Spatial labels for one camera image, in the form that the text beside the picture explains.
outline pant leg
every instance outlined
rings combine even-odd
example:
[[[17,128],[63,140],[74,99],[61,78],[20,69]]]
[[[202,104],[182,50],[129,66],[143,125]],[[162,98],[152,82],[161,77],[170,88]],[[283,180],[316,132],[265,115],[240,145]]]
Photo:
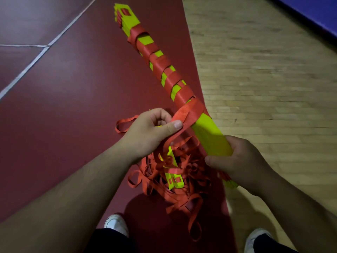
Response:
[[[297,251],[284,246],[274,239],[270,238],[266,234],[258,236],[254,241],[254,252],[255,253],[295,253]]]
[[[96,229],[84,253],[135,253],[134,243],[125,235],[110,228]]]

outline shoe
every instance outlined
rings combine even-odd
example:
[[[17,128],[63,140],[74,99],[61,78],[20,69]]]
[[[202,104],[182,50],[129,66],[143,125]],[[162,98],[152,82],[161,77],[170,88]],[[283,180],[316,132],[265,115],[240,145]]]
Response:
[[[246,239],[246,245],[245,245],[245,251],[244,253],[254,253],[254,241],[257,237],[259,237],[262,234],[268,235],[270,238],[273,238],[270,232],[263,228],[255,229],[251,232],[251,234]]]
[[[127,225],[119,214],[111,215],[104,224],[104,228],[111,228],[129,238],[129,230]]]

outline hand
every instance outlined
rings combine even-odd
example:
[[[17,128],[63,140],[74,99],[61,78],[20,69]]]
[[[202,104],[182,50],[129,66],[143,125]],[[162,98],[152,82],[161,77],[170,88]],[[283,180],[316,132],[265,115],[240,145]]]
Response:
[[[171,119],[162,108],[139,115],[119,142],[130,153],[133,163],[152,153],[162,140],[183,127],[180,120],[171,122]]]
[[[251,194],[259,195],[263,182],[278,176],[259,150],[246,139],[225,136],[233,149],[232,156],[207,156],[208,166],[226,172]]]

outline left hand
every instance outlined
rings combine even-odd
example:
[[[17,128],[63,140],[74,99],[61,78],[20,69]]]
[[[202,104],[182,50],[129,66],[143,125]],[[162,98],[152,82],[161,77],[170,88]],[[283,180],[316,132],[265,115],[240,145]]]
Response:
[[[183,127],[180,120],[171,122],[171,119],[171,115],[162,108],[139,115],[119,141],[128,151],[133,163],[152,153],[162,140]]]

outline wooden floor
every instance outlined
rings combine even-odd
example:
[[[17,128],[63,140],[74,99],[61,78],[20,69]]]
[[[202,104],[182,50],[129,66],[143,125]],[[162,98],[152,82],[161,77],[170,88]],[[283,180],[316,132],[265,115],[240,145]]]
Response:
[[[267,0],[183,0],[207,109],[337,213],[337,54]],[[293,248],[246,190],[226,190],[239,252],[257,227]]]

